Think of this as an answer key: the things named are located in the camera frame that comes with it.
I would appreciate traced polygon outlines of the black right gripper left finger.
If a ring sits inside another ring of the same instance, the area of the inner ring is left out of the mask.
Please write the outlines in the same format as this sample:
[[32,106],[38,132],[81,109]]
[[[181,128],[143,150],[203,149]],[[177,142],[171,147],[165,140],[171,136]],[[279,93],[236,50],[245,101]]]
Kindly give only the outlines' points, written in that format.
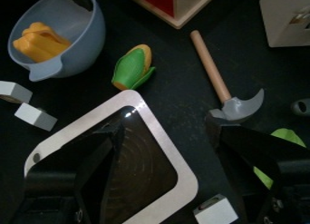
[[33,165],[25,179],[25,224],[102,224],[121,144],[122,126],[105,124]]

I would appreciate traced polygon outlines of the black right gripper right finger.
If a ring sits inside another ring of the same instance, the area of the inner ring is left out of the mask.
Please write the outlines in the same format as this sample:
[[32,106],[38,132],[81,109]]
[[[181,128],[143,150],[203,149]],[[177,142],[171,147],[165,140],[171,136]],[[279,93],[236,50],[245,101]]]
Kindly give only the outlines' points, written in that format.
[[310,224],[310,150],[211,115],[205,131],[240,223]]

